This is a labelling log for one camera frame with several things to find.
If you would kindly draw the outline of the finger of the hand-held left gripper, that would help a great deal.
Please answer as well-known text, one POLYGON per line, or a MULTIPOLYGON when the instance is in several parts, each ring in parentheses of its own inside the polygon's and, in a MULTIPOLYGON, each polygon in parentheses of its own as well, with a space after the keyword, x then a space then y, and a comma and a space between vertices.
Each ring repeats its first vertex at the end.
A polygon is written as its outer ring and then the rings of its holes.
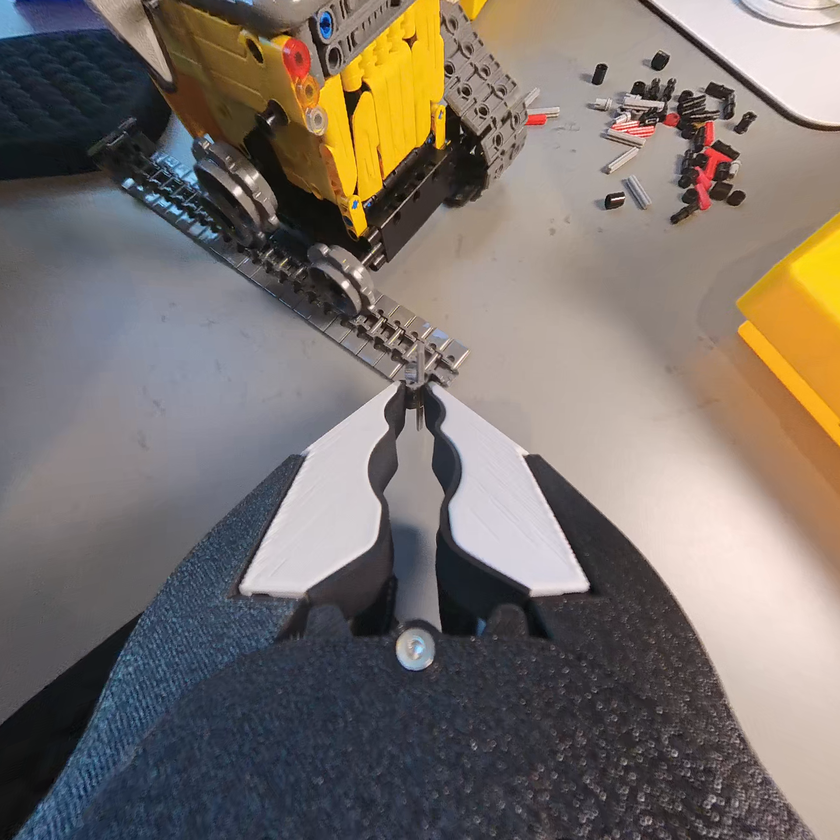
POLYGON ((154 21, 158 2, 86 1, 85 4, 142 59, 162 90, 176 90, 172 60, 154 21))

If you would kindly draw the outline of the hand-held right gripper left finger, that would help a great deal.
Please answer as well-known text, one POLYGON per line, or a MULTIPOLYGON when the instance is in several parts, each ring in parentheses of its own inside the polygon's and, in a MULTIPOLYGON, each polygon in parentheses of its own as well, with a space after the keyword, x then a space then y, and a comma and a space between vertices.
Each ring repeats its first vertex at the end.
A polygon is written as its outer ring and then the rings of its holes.
POLYGON ((302 453, 239 583, 241 595, 376 598, 393 575, 384 490, 397 468, 405 387, 391 384, 302 453))

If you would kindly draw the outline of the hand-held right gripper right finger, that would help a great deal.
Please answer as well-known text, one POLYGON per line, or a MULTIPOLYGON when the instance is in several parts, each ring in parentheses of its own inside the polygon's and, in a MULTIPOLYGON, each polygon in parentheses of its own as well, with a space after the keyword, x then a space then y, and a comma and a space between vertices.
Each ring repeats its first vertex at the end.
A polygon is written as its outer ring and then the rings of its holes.
POLYGON ((530 469, 529 452, 438 384, 426 390, 440 534, 456 554, 526 594, 590 590, 530 469))

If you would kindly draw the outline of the small grey track link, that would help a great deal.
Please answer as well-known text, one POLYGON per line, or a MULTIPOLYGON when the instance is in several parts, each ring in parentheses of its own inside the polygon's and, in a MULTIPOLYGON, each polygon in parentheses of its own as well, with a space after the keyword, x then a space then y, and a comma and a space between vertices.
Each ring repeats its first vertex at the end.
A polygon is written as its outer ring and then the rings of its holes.
POLYGON ((421 342, 414 345, 402 374, 407 399, 421 396, 424 389, 431 384, 448 387, 449 371, 445 364, 440 365, 440 359, 440 354, 430 345, 421 342))

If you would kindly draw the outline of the yellow toy brick bulldozer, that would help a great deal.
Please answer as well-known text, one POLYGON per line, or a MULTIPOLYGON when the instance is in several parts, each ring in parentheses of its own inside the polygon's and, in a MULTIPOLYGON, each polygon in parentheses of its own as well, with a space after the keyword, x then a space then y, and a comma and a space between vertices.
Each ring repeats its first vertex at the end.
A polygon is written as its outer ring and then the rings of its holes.
POLYGON ((203 209, 260 257, 302 256, 351 316, 373 306, 372 271, 524 145, 519 85, 459 2, 158 3, 176 74, 159 89, 203 209))

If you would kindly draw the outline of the black quilted wrist rest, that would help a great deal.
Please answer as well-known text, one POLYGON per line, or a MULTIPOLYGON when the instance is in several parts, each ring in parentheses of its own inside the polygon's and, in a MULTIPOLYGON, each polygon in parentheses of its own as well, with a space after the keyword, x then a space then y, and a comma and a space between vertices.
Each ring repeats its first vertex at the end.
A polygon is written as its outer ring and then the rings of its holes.
POLYGON ((88 150, 135 118, 158 140, 172 111, 139 57, 107 29, 1 42, 1 180, 96 170, 88 150))

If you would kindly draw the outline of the yellow storage bin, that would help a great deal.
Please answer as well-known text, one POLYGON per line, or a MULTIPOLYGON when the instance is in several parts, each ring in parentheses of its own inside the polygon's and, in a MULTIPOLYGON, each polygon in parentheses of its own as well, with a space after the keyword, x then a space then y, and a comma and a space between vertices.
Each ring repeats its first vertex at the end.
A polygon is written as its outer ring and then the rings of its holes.
POLYGON ((737 302, 740 338, 839 443, 839 216, 737 302))

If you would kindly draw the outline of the pile of small brick pins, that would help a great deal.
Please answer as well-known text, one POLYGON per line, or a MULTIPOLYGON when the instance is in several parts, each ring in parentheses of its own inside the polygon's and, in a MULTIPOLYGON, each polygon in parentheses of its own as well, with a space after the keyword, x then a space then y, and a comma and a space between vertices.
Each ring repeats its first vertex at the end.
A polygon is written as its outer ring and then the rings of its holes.
POLYGON ((532 107, 515 165, 523 220, 585 238, 653 236, 739 205, 733 82, 705 92, 675 47, 548 45, 522 62, 532 107))

